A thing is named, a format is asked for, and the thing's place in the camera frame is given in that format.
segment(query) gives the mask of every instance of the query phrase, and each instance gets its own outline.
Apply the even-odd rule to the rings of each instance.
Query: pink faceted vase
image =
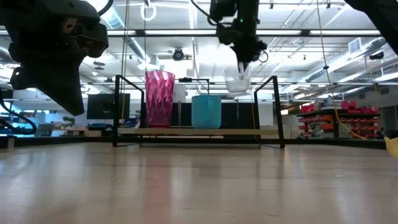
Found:
[[[175,75],[170,72],[145,73],[147,124],[149,128],[169,128],[172,119]]]

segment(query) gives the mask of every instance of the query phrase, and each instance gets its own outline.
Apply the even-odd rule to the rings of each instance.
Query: black cable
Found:
[[[261,63],[266,63],[266,62],[268,62],[268,59],[269,59],[268,53],[267,53],[266,51],[263,51],[262,53],[264,53],[264,54],[267,56],[267,60],[262,61],[262,60],[259,59],[259,61],[260,61]]]
[[[13,133],[17,133],[17,134],[35,134],[37,127],[36,124],[33,123],[31,120],[27,119],[26,117],[19,115],[15,112],[13,112],[12,110],[8,109],[6,104],[4,103],[4,99],[2,97],[2,91],[0,90],[0,106],[3,107],[8,113],[17,116],[20,119],[23,119],[24,121],[26,121],[26,123],[30,124],[32,126],[32,130],[31,131],[24,131],[23,129],[20,128],[15,128],[13,127],[11,124],[9,124],[7,121],[0,119],[0,124],[4,125],[5,127],[9,128]]]
[[[194,0],[191,0],[191,3],[192,3],[201,13],[203,13],[203,14],[207,17],[207,22],[208,22],[210,25],[212,25],[212,26],[217,26],[218,24],[220,24],[218,21],[215,21],[216,24],[212,23],[212,21],[211,21],[212,19],[211,19],[210,15],[209,15],[206,11],[204,11],[200,6],[198,6],[198,4],[197,4]]]
[[[105,7],[98,12],[98,15],[102,16],[103,14],[105,14],[105,12],[107,12],[112,7],[112,5],[113,5],[113,0],[108,0],[108,3],[106,3]]]

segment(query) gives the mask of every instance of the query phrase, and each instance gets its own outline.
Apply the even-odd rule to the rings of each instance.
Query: yellow cable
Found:
[[[322,43],[323,60],[324,60],[324,62],[325,62],[325,66],[328,66],[327,61],[326,61],[326,55],[325,55],[325,46],[324,46],[324,44],[323,44],[321,14],[320,14],[320,10],[319,10],[319,0],[317,0],[317,12],[318,12],[319,30],[320,30],[320,33],[321,33],[321,43]],[[362,136],[356,134],[355,132],[353,132],[350,128],[348,128],[345,124],[343,124],[343,123],[340,121],[340,118],[338,117],[336,102],[335,102],[335,94],[334,94],[334,92],[333,92],[333,85],[331,84],[330,76],[329,76],[328,70],[327,70],[327,69],[325,69],[325,70],[326,70],[326,74],[327,74],[327,76],[328,76],[329,87],[330,87],[330,91],[331,91],[331,97],[332,97],[332,100],[333,100],[333,106],[335,107],[335,113],[336,113],[337,121],[342,125],[342,127],[344,127],[345,129],[347,129],[353,136],[356,136],[357,138],[360,138],[360,139],[365,140],[366,138],[364,138],[364,137],[362,137]]]

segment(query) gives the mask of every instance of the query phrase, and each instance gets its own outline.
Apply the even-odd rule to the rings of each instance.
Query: security camera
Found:
[[[184,53],[182,52],[182,49],[175,49],[173,53],[173,60],[181,61],[183,59],[184,59]]]

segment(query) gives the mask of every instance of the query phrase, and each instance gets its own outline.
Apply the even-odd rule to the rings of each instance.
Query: wooden floor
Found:
[[[338,146],[0,153],[0,223],[398,222],[398,160]]]

